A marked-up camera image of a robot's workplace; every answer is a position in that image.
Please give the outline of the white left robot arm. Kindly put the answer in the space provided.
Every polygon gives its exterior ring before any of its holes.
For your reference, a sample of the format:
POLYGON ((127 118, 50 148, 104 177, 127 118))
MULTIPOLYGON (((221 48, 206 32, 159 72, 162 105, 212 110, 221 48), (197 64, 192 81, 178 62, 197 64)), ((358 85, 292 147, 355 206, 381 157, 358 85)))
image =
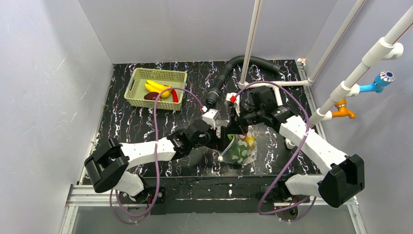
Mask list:
POLYGON ((223 151, 230 143, 222 126, 220 134, 203 120, 196 120, 158 141, 120 143, 108 139, 85 161, 84 166, 96 193, 112 189, 136 196, 145 189, 138 175, 128 171, 141 164, 172 161, 189 155, 196 148, 207 147, 223 151))

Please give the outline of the clear zip top bag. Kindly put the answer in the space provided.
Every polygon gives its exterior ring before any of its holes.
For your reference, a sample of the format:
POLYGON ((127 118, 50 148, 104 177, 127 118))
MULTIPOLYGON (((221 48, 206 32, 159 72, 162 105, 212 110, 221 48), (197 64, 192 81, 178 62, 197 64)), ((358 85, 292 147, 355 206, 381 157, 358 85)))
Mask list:
POLYGON ((228 125, 228 120, 216 120, 215 130, 217 141, 212 145, 219 152, 219 160, 229 164, 247 165, 256 159, 257 142, 252 135, 252 128, 248 128, 245 135, 227 134, 224 137, 221 127, 228 125))

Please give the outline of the yellow fake banana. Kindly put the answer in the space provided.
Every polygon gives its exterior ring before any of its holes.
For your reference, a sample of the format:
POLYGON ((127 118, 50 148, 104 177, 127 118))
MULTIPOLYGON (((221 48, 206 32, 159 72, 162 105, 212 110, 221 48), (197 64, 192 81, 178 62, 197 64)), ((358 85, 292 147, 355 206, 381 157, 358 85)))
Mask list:
MULTIPOLYGON (((167 88, 171 88, 171 85, 163 85, 153 80, 146 80, 146 83, 144 84, 144 86, 149 92, 158 92, 158 93, 161 93, 167 88)), ((168 98, 170 95, 171 95, 171 90, 167 90, 161 95, 161 98, 168 98)))

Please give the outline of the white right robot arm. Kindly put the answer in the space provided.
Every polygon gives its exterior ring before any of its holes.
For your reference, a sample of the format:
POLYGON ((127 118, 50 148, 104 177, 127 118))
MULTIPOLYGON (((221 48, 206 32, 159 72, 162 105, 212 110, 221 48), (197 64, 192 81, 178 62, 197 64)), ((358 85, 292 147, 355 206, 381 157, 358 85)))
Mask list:
POLYGON ((263 123, 297 147, 293 156, 303 152, 318 167, 320 175, 278 175, 265 191, 267 197, 276 187, 285 197, 295 195, 321 197, 328 205, 340 207, 365 188, 364 160, 357 154, 347 155, 335 148, 309 127, 294 110, 278 105, 271 88, 251 90, 253 105, 240 106, 240 92, 228 93, 225 101, 231 107, 228 128, 246 135, 249 126, 263 123))

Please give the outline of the dark green bell pepper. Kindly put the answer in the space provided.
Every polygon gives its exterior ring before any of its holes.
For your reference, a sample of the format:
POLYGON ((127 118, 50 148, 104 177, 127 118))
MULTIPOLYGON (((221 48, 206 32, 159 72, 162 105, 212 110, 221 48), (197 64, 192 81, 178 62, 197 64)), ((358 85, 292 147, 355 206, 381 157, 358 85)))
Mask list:
POLYGON ((244 135, 234 135, 233 144, 229 150, 230 162, 236 164, 246 163, 253 156, 254 149, 249 149, 244 141, 244 135))

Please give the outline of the red fake chili pepper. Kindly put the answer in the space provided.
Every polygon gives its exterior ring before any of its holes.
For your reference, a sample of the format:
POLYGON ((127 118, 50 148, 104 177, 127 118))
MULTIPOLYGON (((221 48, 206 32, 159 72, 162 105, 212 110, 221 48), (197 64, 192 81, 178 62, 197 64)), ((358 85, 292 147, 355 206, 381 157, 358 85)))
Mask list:
POLYGON ((178 98, 178 95, 177 95, 176 90, 175 90, 175 89, 172 89, 172 90, 171 90, 171 94, 172 94, 173 102, 174 102, 174 103, 178 103, 178 102, 179 102, 179 98, 178 98))

